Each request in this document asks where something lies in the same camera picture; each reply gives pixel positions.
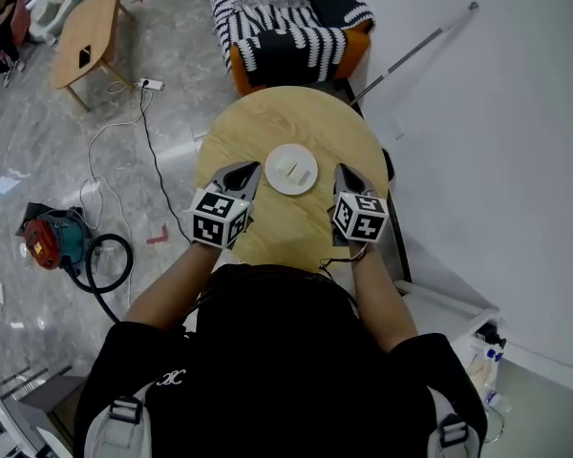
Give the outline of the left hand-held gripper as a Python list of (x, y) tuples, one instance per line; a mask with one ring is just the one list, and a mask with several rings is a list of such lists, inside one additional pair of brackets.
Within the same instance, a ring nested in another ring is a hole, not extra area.
[(259, 161), (242, 161), (220, 168), (194, 196), (189, 209), (191, 239), (231, 249), (251, 223), (263, 172)]

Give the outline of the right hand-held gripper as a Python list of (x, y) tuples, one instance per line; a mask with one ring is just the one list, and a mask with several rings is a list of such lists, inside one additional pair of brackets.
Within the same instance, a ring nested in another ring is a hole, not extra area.
[(387, 201), (377, 198), (372, 183), (344, 163), (336, 165), (333, 179), (332, 245), (347, 246), (349, 241), (378, 243), (389, 220)]

